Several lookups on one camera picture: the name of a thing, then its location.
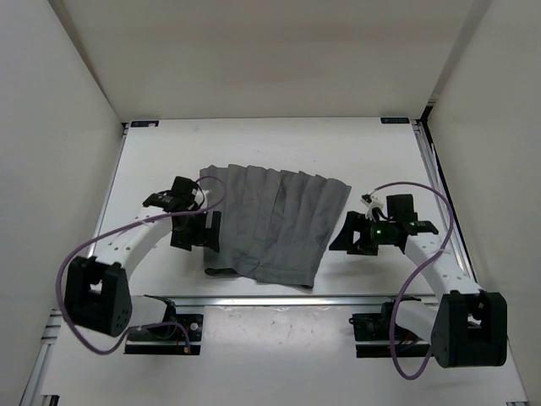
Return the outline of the grey pleated skirt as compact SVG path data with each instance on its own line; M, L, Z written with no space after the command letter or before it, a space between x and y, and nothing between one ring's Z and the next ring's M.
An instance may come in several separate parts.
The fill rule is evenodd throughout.
M199 171L209 197L225 200L219 252L204 251L205 273L311 289L351 187L339 179L256 166Z

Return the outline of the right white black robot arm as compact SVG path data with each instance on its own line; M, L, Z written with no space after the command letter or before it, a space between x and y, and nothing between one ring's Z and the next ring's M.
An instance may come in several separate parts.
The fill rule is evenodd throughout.
M411 195L390 195L387 213L372 196L364 195L367 212L350 211L331 243L331 251L376 256L382 246L397 247L428 283L438 306L402 296L381 306L376 314L354 314L358 342L394 338L406 350L408 337L419 339L443 368L499 367L507 358L507 304L466 275L429 220L421 220Z

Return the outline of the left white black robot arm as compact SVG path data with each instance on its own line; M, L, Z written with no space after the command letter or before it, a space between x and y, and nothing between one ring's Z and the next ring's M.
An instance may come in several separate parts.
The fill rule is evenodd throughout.
M57 296L69 328L81 327L109 337L150 329L168 338L179 325L169 299L134 295L129 281L143 259L164 238L173 248L220 250L221 213L226 185L206 175L176 177L170 189L150 194L127 225L100 236L104 245L84 257L76 249L58 273Z

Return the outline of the right blue label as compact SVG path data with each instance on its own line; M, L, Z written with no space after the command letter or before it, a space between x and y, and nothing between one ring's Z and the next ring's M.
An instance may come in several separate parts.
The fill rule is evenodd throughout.
M401 117L381 117L380 121L382 124L410 124L409 118Z

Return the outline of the blue label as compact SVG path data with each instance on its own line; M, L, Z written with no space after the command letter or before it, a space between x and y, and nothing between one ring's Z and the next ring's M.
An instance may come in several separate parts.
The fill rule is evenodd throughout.
M158 125L158 120L134 120L130 123L131 128L155 128Z
M381 117L380 121L382 124L410 124L409 118L401 117Z

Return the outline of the left blue label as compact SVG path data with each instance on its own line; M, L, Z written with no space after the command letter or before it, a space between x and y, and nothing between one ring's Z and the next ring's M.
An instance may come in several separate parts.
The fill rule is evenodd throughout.
M158 120L134 120L130 123L131 128L155 128L158 125Z

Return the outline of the aluminium front rail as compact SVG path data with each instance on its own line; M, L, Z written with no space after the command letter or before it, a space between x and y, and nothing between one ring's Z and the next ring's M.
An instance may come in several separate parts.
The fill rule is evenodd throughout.
M304 296L171 296L177 307L290 307L290 306L376 306L391 301L386 295L304 295Z

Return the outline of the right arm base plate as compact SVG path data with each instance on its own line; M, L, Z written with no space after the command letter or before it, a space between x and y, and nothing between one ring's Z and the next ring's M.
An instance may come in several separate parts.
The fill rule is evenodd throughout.
M348 319L352 326L357 359L390 359L390 321L395 300L384 302L378 312L354 313ZM423 358L429 345L413 332L395 327L398 358Z

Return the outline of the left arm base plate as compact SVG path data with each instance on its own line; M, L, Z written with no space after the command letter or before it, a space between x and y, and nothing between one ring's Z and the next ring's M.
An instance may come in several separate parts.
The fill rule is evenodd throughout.
M131 332L124 344L126 355L200 355L204 315L193 311L179 312L173 301L161 298L167 304L163 321L167 326L140 329Z

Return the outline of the right aluminium frame rail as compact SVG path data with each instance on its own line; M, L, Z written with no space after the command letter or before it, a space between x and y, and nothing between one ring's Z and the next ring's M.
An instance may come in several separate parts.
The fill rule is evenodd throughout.
M478 277L474 270L466 242L463 238L461 224L457 218L456 209L453 206L451 192L449 191L443 169L440 165L440 159L430 133L428 122L422 121L421 119L416 119L413 120L412 127L418 142L421 156L424 160L424 165L429 176L430 184L434 189L437 189L440 193L445 195L446 199L451 204L452 216L455 223L451 237L452 251L461 269L477 282Z

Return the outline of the aluminium frame rail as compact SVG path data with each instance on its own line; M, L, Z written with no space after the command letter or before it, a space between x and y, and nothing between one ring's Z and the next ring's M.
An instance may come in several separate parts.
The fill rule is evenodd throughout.
M424 165L429 176L430 184L434 189L437 189L440 193L445 195L446 199L451 204L452 216L455 223L451 237L452 251L461 269L477 282L478 277L474 270L466 242L463 238L461 224L457 218L456 209L453 206L451 192L449 191L443 169L440 165L440 159L430 133L428 122L422 121L421 119L416 119L413 120L412 127L418 142L421 156L424 160Z
M129 126L129 122L122 122L123 132L118 137L119 147L116 149L113 164L107 172L107 187L100 194L100 197L102 197L101 208L99 214L95 218L96 221L92 234L93 237L97 236L101 232L107 203L112 192L113 181L117 173L118 164L123 152L123 146ZM33 364L32 370L29 374L28 381L25 385L25 390L23 391L21 399L19 400L19 405L58 405L59 396L57 394L43 395L41 393L41 389L43 388L43 383L46 378L46 373L52 359L52 353L61 331L62 324L63 318L61 317L60 312L56 308L52 308L41 334L39 352L37 353L35 363Z

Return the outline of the left aluminium frame rail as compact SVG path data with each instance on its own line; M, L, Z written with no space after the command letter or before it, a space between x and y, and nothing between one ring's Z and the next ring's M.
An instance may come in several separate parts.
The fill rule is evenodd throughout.
M123 146L129 126L129 122L122 122L123 132L118 137L119 147L116 149L113 164L107 172L107 187L100 194L100 197L102 197L101 208L99 214L95 218L96 221L92 234L93 237L97 236L101 232L107 203L112 192L113 181L117 173L118 164L123 152ZM63 318L61 317L60 312L56 308L52 308L41 334L39 352L37 353L35 363L33 364L32 370L29 374L28 381L25 385L25 390L23 391L21 399L19 400L19 405L58 405L59 396L57 394L43 395L41 393L41 389L43 388L43 383L46 378L46 373L52 359L52 353L61 331L62 324Z

